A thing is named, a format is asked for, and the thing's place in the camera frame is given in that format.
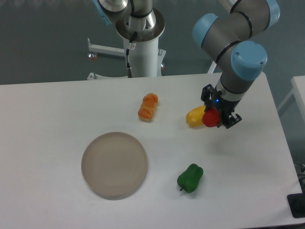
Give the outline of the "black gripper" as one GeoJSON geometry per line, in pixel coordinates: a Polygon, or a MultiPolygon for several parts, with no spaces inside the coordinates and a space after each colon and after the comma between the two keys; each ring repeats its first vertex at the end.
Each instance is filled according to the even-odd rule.
{"type": "Polygon", "coordinates": [[[221,91],[208,84],[202,89],[201,100],[204,102],[205,110],[209,110],[214,106],[219,112],[221,121],[217,127],[224,126],[229,129],[242,120],[242,117],[235,113],[235,108],[240,100],[229,101],[222,98],[222,95],[221,91]]]}

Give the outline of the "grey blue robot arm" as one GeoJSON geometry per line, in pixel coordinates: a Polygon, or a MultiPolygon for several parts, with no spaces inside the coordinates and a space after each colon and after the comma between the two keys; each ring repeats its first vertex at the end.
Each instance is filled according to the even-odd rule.
{"type": "MultiPolygon", "coordinates": [[[[156,77],[161,71],[158,41],[165,29],[163,15],[150,0],[95,0],[99,16],[114,24],[123,39],[127,76],[156,77]]],[[[237,104],[261,74],[266,62],[265,49],[251,38],[274,25],[280,16],[275,0],[223,0],[229,16],[213,13],[202,16],[192,36],[222,70],[216,86],[203,88],[203,106],[187,114],[191,127],[230,128],[241,121],[237,104]]]]}

